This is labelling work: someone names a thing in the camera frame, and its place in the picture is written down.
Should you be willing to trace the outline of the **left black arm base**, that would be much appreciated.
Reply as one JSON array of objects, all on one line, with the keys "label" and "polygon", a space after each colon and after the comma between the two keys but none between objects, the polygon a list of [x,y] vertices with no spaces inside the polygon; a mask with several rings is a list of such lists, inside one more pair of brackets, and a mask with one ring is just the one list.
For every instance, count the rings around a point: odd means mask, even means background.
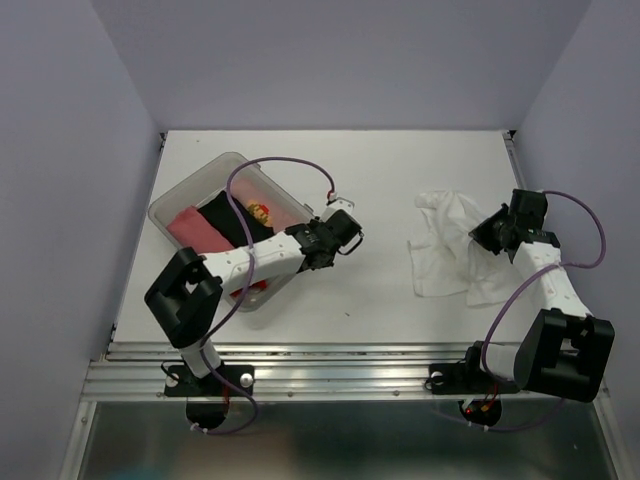
[{"label": "left black arm base", "polygon": [[252,365],[223,364],[219,373],[241,393],[230,389],[211,374],[203,379],[195,377],[183,362],[171,362],[160,365],[165,374],[164,395],[166,397],[241,397],[244,393],[253,394],[255,368]]}]

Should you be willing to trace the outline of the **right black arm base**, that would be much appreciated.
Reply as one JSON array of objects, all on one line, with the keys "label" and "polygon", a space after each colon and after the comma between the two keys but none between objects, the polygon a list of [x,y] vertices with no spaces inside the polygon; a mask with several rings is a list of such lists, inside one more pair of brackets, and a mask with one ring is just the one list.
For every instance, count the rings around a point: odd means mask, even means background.
[{"label": "right black arm base", "polygon": [[519,388],[496,381],[481,369],[482,341],[476,341],[456,362],[432,363],[424,387],[434,395],[515,394]]}]

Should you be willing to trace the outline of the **clear plastic storage bin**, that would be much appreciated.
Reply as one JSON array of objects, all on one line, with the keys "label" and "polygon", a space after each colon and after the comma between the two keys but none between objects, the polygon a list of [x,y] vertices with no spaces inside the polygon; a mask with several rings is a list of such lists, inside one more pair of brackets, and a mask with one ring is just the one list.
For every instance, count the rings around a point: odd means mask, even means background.
[{"label": "clear plastic storage bin", "polygon": [[[246,158],[237,152],[227,152],[211,160],[208,164],[196,170],[174,187],[164,191],[156,200],[152,201],[148,209],[149,219],[176,248],[182,248],[167,230],[168,224],[182,210],[190,206],[198,209],[215,198],[221,191],[226,192],[229,175],[235,168],[245,162]],[[260,166],[252,165],[242,169],[234,176],[232,183],[239,179],[250,180],[261,184],[263,187],[273,189],[291,202],[293,207],[306,217],[306,222],[312,219],[312,210],[303,206],[279,184],[263,173]]]}]

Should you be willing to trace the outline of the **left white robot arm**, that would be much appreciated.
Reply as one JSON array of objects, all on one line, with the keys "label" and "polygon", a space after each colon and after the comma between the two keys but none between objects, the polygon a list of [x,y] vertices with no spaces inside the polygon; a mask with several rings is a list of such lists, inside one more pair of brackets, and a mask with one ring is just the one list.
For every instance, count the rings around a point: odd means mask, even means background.
[{"label": "left white robot arm", "polygon": [[222,382],[222,360],[212,336],[222,297],[246,294],[272,277],[297,275],[334,265],[345,247],[361,243],[362,226],[344,209],[325,219],[286,228],[274,236],[221,253],[176,252],[149,287],[144,302],[188,368],[188,382],[199,393],[215,392]]}]

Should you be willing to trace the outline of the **white printed t-shirt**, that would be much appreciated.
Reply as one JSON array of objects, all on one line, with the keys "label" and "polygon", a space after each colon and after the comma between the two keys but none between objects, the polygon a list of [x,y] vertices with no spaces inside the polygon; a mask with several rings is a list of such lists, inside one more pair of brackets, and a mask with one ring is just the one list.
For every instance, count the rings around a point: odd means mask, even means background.
[{"label": "white printed t-shirt", "polygon": [[504,253],[495,255],[470,236],[487,218],[468,196],[451,190],[417,195],[425,227],[408,241],[414,294],[423,298],[465,296],[469,307],[505,302],[523,278]]}]

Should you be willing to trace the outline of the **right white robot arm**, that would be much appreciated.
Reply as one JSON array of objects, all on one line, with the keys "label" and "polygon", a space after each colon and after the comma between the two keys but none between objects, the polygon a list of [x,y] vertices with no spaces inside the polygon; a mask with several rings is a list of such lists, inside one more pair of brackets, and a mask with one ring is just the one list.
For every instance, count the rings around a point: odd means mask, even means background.
[{"label": "right white robot arm", "polygon": [[[516,189],[509,203],[469,234],[485,250],[506,254],[524,281],[478,343],[479,356],[461,364],[460,378],[472,390],[497,380],[588,403],[599,392],[615,330],[580,299],[567,274],[572,263],[563,261],[557,236],[544,228],[550,194]],[[493,342],[500,322],[524,293],[537,314],[523,340],[516,347]]]}]

